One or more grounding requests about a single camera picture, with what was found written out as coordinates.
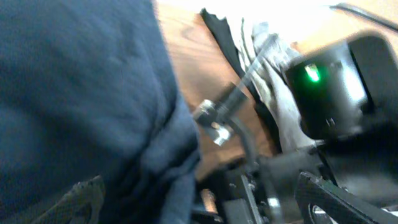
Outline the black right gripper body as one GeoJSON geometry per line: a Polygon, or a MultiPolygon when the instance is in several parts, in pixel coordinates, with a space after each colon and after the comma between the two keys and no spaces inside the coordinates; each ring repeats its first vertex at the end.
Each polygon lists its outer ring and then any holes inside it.
{"type": "Polygon", "coordinates": [[[243,159],[223,164],[198,187],[213,211],[195,209],[192,223],[303,223],[294,198],[301,172],[322,176],[321,157],[310,149],[259,156],[249,170],[243,159]]]}

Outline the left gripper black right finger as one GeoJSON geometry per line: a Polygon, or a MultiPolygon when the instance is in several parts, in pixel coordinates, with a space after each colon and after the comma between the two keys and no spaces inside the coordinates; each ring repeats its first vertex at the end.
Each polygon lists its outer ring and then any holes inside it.
{"type": "Polygon", "coordinates": [[[315,207],[337,223],[397,223],[397,217],[309,172],[301,172],[294,195],[304,223],[316,223],[315,207]]]}

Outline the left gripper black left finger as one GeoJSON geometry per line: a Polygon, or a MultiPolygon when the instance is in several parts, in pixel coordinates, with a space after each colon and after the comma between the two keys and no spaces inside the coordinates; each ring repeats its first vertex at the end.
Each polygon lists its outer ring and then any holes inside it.
{"type": "Polygon", "coordinates": [[[75,184],[54,206],[32,220],[34,224],[97,224],[104,204],[100,175],[75,184]]]}

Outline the navy blue shorts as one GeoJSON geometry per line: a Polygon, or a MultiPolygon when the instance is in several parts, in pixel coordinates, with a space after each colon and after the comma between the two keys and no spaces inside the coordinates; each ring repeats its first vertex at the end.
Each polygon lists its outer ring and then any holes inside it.
{"type": "Polygon", "coordinates": [[[98,223],[190,223],[198,131],[152,1],[1,2],[1,222],[97,175],[98,223]]]}

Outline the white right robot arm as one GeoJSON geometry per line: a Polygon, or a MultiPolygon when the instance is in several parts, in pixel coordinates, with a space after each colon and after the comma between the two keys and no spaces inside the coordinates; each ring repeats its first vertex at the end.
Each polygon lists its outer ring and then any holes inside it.
{"type": "Polygon", "coordinates": [[[272,158],[260,156],[236,112],[237,85],[197,108],[197,123],[222,145],[238,136],[243,160],[221,166],[201,187],[215,195],[222,223],[396,223],[397,64],[375,33],[342,40],[287,64],[277,77],[298,113],[286,135],[309,139],[272,158]]]}

